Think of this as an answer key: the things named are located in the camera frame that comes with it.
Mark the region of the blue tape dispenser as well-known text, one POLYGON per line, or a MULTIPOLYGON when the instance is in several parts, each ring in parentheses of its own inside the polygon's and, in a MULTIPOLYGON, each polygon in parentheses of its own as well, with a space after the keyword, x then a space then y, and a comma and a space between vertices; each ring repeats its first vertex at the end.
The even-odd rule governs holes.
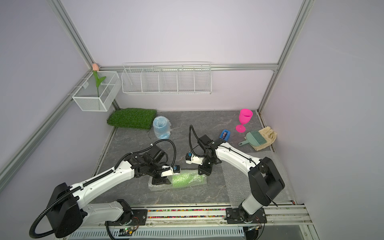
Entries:
POLYGON ((223 130, 222 131, 222 133, 221 133, 221 135, 220 135, 220 138, 222 139, 222 140, 224 140, 224 141, 228 141, 229 140, 229 138, 230 138, 230 135, 231 135, 231 132, 230 131, 228 131, 228 130, 223 130))

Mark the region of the green plastic wine glass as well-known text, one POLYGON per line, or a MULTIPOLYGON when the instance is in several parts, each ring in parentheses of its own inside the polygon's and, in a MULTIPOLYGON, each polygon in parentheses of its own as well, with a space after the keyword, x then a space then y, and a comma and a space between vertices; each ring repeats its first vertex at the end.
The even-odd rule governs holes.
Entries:
POLYGON ((186 188, 204 185, 207 183, 206 177, 195 172, 185 172, 172 177, 173 188, 186 188))

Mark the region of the bubble wrap sheet stack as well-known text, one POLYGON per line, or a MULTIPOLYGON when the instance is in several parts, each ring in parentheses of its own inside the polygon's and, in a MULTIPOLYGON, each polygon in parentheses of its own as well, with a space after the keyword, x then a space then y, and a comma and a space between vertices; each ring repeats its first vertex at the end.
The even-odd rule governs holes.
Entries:
MULTIPOLYGON (((251 153, 251 155, 260 159, 268 157, 273 160, 283 178, 285 188, 274 198, 274 201, 277 204, 295 201, 296 195, 288 178, 286 169, 278 155, 272 151, 254 152, 251 153)), ((242 171, 227 162, 222 163, 222 168, 231 205, 237 207, 251 193, 249 178, 242 171)))

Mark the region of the pink plastic wine glass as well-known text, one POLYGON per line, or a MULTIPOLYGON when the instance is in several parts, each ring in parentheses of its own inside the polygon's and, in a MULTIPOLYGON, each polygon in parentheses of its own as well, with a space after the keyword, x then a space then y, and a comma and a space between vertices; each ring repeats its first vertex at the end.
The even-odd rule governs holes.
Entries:
POLYGON ((246 131, 245 125, 253 117, 253 112, 249 109, 242 109, 239 114, 240 124, 236 126, 236 131, 239 133, 244 133, 246 131))

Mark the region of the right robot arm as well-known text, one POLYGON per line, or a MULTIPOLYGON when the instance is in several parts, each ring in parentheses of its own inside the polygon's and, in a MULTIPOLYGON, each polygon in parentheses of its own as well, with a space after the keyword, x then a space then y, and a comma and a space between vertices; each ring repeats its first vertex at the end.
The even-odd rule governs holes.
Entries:
POLYGON ((244 217, 274 203, 286 186, 272 159, 248 155, 221 138, 215 141, 206 135, 199 138, 193 125, 189 126, 189 146, 186 163, 198 165, 199 175, 210 176, 214 165, 226 162, 248 177, 251 193, 239 206, 244 217))

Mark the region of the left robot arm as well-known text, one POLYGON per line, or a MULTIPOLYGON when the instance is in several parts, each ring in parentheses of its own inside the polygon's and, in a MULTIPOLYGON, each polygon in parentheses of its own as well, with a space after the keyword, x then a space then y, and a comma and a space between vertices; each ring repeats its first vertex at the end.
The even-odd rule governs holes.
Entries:
POLYGON ((100 222, 138 226, 140 219, 125 200, 96 205, 91 202, 116 185, 142 176, 151 176, 155 185, 169 185, 168 176, 179 174, 181 169, 174 162, 168 165, 162 161, 168 154, 157 146, 159 143, 125 154, 112 168, 88 180, 56 186, 46 209, 32 223, 30 237, 39 239, 53 234, 63 238, 80 227, 100 222))

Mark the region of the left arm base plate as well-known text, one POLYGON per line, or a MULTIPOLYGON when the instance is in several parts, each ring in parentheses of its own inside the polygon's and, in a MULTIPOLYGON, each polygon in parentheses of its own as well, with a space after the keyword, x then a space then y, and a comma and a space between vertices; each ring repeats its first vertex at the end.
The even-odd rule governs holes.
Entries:
POLYGON ((123 215, 116 221, 107 221, 109 226, 144 226, 147 221, 148 211, 145 209, 133 209, 130 215, 123 215))

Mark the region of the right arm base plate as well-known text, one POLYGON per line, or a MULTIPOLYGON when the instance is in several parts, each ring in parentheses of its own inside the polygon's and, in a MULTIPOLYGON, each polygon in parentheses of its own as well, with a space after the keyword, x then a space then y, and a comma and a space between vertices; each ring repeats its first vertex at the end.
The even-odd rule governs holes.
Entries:
POLYGON ((241 208, 226 208, 225 221, 228 224, 264 224, 267 218, 263 208, 252 215, 241 208))

